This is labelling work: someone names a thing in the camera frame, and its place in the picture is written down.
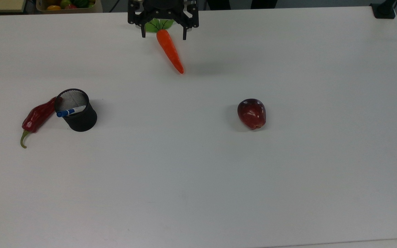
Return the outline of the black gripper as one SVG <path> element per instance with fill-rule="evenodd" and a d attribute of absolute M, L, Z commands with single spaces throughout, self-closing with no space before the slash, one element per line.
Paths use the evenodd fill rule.
<path fill-rule="evenodd" d="M 196 0 L 129 0 L 128 23 L 140 28 L 142 38 L 146 37 L 146 18 L 180 19 L 183 40 L 189 30 L 200 26 Z"/>

